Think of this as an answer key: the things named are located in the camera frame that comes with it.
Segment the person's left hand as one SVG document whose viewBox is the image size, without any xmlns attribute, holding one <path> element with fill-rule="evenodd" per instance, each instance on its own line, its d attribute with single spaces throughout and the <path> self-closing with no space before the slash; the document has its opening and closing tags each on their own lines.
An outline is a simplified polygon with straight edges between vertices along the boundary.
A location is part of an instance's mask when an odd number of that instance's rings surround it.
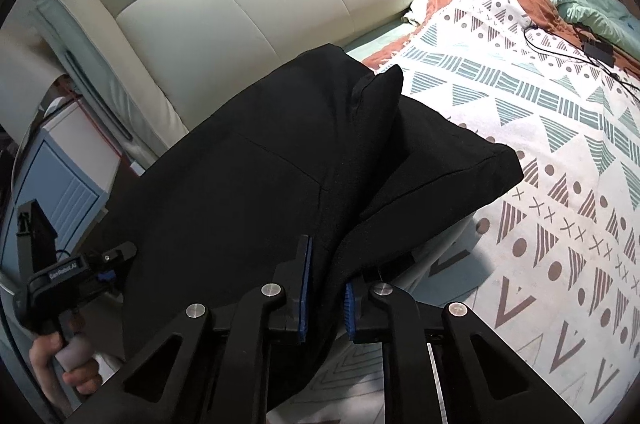
<svg viewBox="0 0 640 424">
<path fill-rule="evenodd" d="M 76 333 L 67 343 L 59 332 L 38 336 L 32 342 L 29 361 L 37 382 L 47 400 L 63 413 L 72 412 L 64 386 L 75 389 L 78 395 L 89 396 L 102 385 L 93 353 L 83 332 Z"/>
</svg>

